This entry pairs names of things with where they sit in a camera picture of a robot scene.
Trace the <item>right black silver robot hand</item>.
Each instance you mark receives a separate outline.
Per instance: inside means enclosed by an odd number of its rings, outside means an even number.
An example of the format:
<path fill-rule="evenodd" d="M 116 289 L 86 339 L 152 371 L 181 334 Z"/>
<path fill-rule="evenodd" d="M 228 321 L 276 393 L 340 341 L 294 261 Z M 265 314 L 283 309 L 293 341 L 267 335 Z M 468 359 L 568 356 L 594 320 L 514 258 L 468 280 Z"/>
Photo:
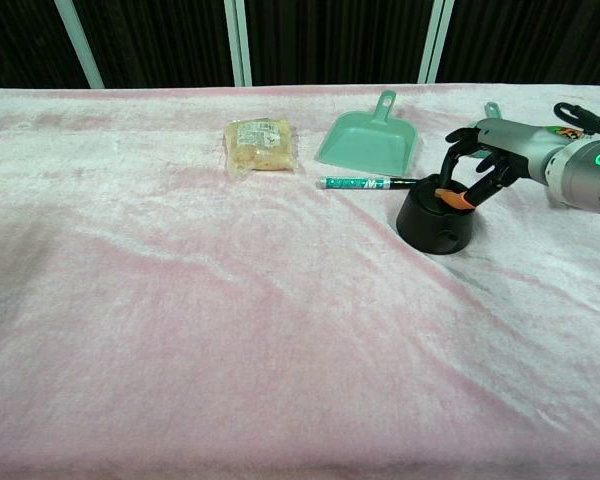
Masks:
<path fill-rule="evenodd" d="M 450 147 L 442 163 L 435 196 L 456 210 L 474 210 L 519 179 L 544 185 L 549 160 L 573 139 L 554 127 L 487 118 L 474 127 L 451 132 L 445 141 Z M 453 191 L 452 173 L 459 159 L 477 151 L 489 153 L 476 168 L 485 176 L 466 191 Z"/>

